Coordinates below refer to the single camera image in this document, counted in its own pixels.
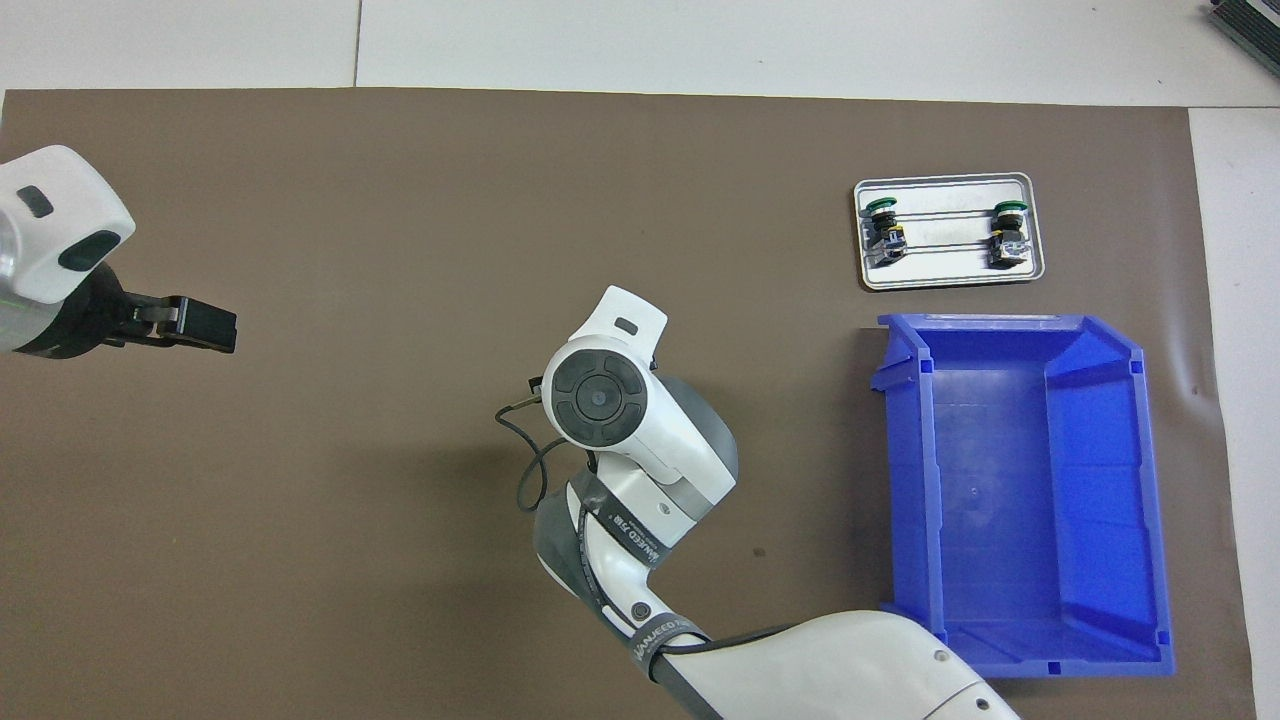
white tile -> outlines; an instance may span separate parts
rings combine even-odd
[[[1190,111],[1258,717],[1280,719],[1280,109]]]
[[[0,0],[0,88],[349,86],[358,0]]]
[[[365,0],[362,86],[1280,105],[1204,0]]]

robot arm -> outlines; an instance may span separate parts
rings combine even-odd
[[[133,229],[120,199],[70,149],[0,164],[0,351],[51,359],[100,343],[234,351],[234,314],[120,287],[104,260]]]
[[[840,612],[710,642],[649,589],[649,573],[739,474],[733,436],[710,405],[653,374],[666,323],[611,287],[547,366],[547,418],[599,459],[538,506],[534,546],[547,571],[696,717],[1016,719],[905,618]]]

blue container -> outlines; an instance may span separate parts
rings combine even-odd
[[[893,603],[992,678],[1171,675],[1142,348],[1084,315],[884,315]]]

brown mat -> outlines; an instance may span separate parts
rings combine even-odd
[[[654,580],[718,637],[888,598],[878,314],[1103,316],[1147,350],[1179,674],[997,689],[1253,716],[1184,110],[10,92],[0,158],[54,142],[138,222],[125,288],[239,313],[241,348],[3,360],[6,717],[680,717],[539,568],[490,419],[608,283],[741,447]],[[1036,184],[1042,281],[859,287],[854,183],[996,170]]]

metal tray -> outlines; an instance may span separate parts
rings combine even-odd
[[[897,199],[908,251],[901,260],[877,266],[868,252],[874,234],[865,208],[884,196]],[[1030,258],[1000,269],[987,258],[992,209],[1006,200],[1027,204],[1023,233]],[[1032,181],[1023,173],[865,179],[854,187],[852,202],[858,263],[869,290],[1029,282],[1044,274]]]

